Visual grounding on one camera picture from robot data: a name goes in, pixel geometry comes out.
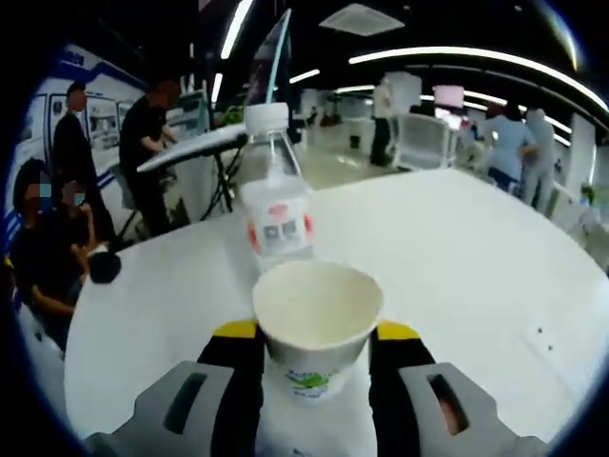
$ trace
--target person in light blue shirt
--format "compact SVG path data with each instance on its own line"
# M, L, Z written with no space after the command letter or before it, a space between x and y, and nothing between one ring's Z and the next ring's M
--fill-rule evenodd
M484 121L486 144L492 145L488 176L506 192L519 186L523 161L534 160L538 146L531 130L522 123L517 104L508 103L502 112Z

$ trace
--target bottle cap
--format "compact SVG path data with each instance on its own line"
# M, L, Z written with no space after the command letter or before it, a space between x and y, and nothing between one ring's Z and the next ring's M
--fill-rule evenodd
M244 118L248 135L285 130L289 123L286 103L268 103L246 107Z

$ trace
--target white paper cup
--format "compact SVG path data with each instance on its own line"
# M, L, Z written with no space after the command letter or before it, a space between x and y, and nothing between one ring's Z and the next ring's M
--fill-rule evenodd
M354 268L296 261L263 275L253 304L281 384L290 395L318 403L346 382L377 326L383 292Z

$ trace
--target air vent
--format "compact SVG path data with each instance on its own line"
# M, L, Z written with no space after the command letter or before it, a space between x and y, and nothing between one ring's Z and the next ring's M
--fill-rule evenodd
M320 27L346 31L360 36L373 36L400 29L404 23L380 11L354 3L325 19Z

